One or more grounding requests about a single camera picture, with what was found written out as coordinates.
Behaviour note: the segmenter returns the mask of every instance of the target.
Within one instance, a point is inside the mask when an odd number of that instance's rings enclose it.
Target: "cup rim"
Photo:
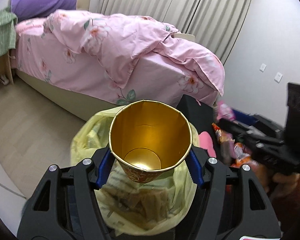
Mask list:
[[[169,108],[171,108],[172,110],[176,111],[177,113],[181,114],[181,116],[186,120],[186,124],[188,125],[188,129],[189,129],[189,133],[190,133],[190,143],[189,143],[189,147],[188,149],[186,150],[185,154],[183,155],[183,157],[174,165],[170,166],[170,167],[167,167],[167,168],[164,168],[164,169],[159,169],[159,170],[145,170],[145,169],[142,169],[142,168],[139,168],[139,167],[136,167],[136,166],[133,166],[132,164],[126,162],[125,160],[123,160],[122,158],[120,158],[117,154],[114,153],[114,151],[112,150],[112,146],[111,146],[111,131],[112,131],[112,126],[114,124],[114,121],[115,119],[117,118],[117,116],[122,112],[124,111],[125,109],[127,109],[128,107],[130,107],[131,105],[133,104],[137,104],[137,103],[140,103],[140,102],[153,102],[153,103],[159,103],[159,104],[162,104],[162,105],[165,105]],[[110,131],[109,131],[109,148],[110,148],[110,151],[111,153],[114,155],[114,157],[119,161],[119,162],[122,162],[124,163],[125,165],[129,166],[130,168],[133,168],[135,170],[139,170],[139,171],[143,171],[143,172],[149,172],[149,173],[158,173],[158,172],[165,172],[165,171],[169,171],[169,170],[172,170],[174,169],[175,167],[177,167],[178,165],[180,165],[184,159],[187,157],[188,153],[190,152],[190,149],[192,147],[192,130],[191,130],[191,127],[190,127],[190,123],[188,121],[188,119],[186,119],[186,117],[184,116],[183,113],[181,113],[179,110],[175,109],[174,107],[172,106],[169,106],[165,103],[162,103],[162,102],[159,102],[159,101],[153,101],[153,100],[139,100],[139,101],[136,101],[136,102],[133,102],[131,104],[128,104],[127,106],[123,107],[122,109],[119,110],[119,112],[114,116],[112,122],[111,122],[111,125],[110,125]]]

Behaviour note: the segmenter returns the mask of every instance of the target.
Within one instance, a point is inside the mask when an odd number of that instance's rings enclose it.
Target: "blue gripper pad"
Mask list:
[[[99,165],[98,163],[95,163],[96,167],[98,168],[98,179],[96,181],[96,185],[98,188],[101,188],[104,184],[106,184],[115,159],[113,154],[111,154],[109,147],[103,149],[104,151],[106,151],[106,153],[104,154],[101,163]]]
[[[190,172],[192,181],[198,185],[198,187],[202,187],[204,184],[203,178],[202,178],[202,167],[195,156],[194,151],[190,150],[188,156],[186,157],[186,164],[188,166],[188,170]]]
[[[104,150],[106,153],[104,154],[104,157],[101,161],[101,163],[98,165],[98,163],[95,163],[96,168],[98,168],[98,179],[96,181],[97,188],[101,188],[104,184],[106,184],[110,171],[112,169],[113,163],[114,163],[114,156],[111,154],[111,151],[109,148],[105,149],[99,149],[95,152],[95,154],[102,154],[102,152],[98,152]],[[205,153],[204,149],[200,149],[200,151],[204,151],[203,153],[198,152],[198,155],[201,157],[200,159],[203,159],[205,162],[205,159],[207,158],[207,154]],[[186,157],[186,164],[189,169],[191,178],[195,184],[197,184],[199,187],[202,187],[204,184],[204,180],[202,177],[202,164],[199,163],[196,154],[194,153],[193,149],[191,148],[188,156]]]

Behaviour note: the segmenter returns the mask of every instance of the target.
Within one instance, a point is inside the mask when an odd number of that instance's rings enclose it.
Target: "bed frame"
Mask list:
[[[89,5],[90,0],[77,0],[76,8],[77,10],[89,10]],[[195,39],[193,35],[182,33],[175,34],[175,37],[189,41]],[[115,104],[98,98],[55,87],[17,69],[16,74],[39,93],[85,121],[99,111],[117,107]]]

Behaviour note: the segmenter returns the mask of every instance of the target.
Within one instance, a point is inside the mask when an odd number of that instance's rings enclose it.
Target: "human hand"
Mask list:
[[[270,191],[271,183],[276,183],[274,191],[271,194],[271,199],[280,198],[289,195],[298,185],[300,174],[293,173],[289,176],[281,173],[275,173],[269,170],[266,166],[259,164],[255,171],[263,189],[266,193]]]

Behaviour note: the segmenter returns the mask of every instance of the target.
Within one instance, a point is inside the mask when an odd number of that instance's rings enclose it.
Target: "wall outlet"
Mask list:
[[[262,64],[261,64],[261,67],[260,67],[260,71],[261,71],[261,72],[265,71],[266,66],[267,66],[266,64],[262,63]]]
[[[281,80],[281,78],[282,78],[282,74],[281,73],[279,73],[279,72],[277,72],[277,74],[275,75],[275,77],[274,77],[274,80],[276,81],[276,82],[280,82],[280,80]]]

